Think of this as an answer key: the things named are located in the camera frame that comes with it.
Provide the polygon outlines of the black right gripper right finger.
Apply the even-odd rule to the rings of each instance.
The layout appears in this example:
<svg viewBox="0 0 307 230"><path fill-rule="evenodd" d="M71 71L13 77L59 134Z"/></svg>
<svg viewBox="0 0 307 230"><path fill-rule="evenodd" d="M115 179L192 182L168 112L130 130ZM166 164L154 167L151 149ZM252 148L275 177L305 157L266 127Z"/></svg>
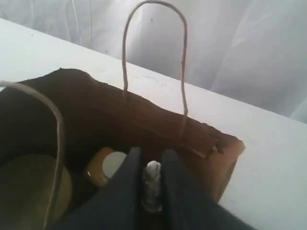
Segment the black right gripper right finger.
<svg viewBox="0 0 307 230"><path fill-rule="evenodd" d="M163 152L161 180L170 230L241 230L242 222L200 188L172 149Z"/></svg>

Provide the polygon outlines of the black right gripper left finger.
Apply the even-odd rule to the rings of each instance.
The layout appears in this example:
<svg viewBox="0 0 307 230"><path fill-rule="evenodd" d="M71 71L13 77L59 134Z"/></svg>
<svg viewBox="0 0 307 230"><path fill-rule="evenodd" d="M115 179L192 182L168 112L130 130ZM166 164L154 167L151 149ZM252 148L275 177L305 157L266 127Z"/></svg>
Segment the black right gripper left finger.
<svg viewBox="0 0 307 230"><path fill-rule="evenodd" d="M137 230L141 149L131 148L104 188L51 230Z"/></svg>

